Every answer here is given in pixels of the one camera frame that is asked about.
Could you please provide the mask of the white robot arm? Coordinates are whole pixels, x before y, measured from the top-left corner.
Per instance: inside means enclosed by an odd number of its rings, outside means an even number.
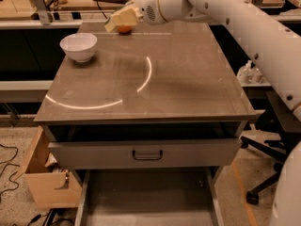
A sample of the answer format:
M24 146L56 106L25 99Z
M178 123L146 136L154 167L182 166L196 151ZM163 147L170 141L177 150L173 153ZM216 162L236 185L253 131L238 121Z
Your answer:
M110 15L105 29L207 19L230 32L301 120L301 37L247 0L131 0Z

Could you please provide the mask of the foam padded gripper finger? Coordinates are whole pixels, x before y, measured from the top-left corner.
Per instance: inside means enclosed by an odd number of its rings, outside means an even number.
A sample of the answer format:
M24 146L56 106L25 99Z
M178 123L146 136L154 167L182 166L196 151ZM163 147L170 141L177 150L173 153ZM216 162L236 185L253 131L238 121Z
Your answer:
M126 6L115 11L111 17L110 21L114 26L133 26L137 25L141 18L139 9L135 6Z

